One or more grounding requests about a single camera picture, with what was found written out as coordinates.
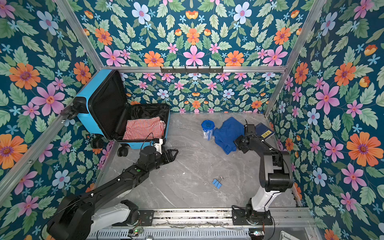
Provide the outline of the blue cloth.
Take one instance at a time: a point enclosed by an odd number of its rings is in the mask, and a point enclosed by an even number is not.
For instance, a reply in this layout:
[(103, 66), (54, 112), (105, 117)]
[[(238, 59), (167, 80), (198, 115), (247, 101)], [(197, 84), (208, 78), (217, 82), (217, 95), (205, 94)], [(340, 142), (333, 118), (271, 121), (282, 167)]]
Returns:
[(237, 147), (234, 141), (244, 134), (244, 125), (233, 117), (225, 120), (220, 128), (213, 132), (215, 143), (229, 155), (235, 152)]

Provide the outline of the red white striped shirt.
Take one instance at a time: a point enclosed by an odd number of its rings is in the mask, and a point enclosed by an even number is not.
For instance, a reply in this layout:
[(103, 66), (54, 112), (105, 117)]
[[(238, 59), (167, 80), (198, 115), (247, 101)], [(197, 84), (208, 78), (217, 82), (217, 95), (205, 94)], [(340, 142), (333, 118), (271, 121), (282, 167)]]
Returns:
[(142, 141), (152, 137), (162, 138), (166, 129), (166, 123), (160, 117), (150, 119), (128, 120), (123, 140)]

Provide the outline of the clear bottle blue lid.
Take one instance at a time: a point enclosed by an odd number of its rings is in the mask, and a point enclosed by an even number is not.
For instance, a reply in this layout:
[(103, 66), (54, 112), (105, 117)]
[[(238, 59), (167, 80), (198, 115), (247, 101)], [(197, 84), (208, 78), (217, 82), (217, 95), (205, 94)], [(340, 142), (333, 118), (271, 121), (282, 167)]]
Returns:
[(207, 141), (210, 141), (215, 129), (215, 123), (211, 120), (204, 120), (201, 126), (204, 134), (204, 139), (206, 139)]

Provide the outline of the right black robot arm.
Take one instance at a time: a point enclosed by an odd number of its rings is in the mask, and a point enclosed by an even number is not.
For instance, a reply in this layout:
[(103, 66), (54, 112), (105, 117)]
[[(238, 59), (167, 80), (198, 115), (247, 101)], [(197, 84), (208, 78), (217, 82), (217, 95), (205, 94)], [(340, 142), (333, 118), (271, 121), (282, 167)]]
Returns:
[(278, 195), (293, 186), (289, 154), (267, 143), (266, 137), (271, 135), (272, 131), (263, 124), (245, 124), (244, 134), (234, 141), (244, 154), (254, 151), (260, 157), (260, 187), (245, 207), (245, 219), (251, 225), (271, 225), (274, 221), (269, 211), (270, 205)]

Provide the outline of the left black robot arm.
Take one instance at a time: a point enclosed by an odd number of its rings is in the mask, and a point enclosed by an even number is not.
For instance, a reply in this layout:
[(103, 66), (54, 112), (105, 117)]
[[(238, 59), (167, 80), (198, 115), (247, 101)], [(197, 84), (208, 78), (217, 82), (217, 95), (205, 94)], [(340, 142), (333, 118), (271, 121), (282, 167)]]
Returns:
[(172, 163), (178, 153), (177, 149), (160, 153), (155, 147), (147, 146), (140, 151), (138, 161), (113, 180), (83, 195), (63, 198), (47, 222), (48, 234), (56, 240), (85, 240), (107, 226), (126, 220), (135, 223), (138, 207), (130, 201), (121, 201), (108, 209), (103, 206), (140, 185), (151, 171)]

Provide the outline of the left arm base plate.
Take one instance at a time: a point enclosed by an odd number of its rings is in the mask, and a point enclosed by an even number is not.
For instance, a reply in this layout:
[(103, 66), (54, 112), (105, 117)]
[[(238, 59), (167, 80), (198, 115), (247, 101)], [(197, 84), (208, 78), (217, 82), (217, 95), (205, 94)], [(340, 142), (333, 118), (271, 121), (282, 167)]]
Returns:
[(119, 223), (118, 226), (149, 227), (153, 223), (154, 214), (155, 214), (155, 211), (153, 211), (153, 210), (137, 210), (131, 217), (128, 217), (128, 219), (126, 221)]

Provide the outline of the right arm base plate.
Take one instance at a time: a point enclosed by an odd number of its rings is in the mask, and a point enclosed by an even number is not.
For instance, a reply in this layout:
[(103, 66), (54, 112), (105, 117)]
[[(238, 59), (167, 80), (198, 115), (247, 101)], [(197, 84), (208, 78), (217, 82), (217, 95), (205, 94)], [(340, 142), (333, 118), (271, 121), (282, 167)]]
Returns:
[(232, 221), (235, 226), (272, 226), (274, 225), (271, 212), (257, 212), (253, 209), (232, 208)]

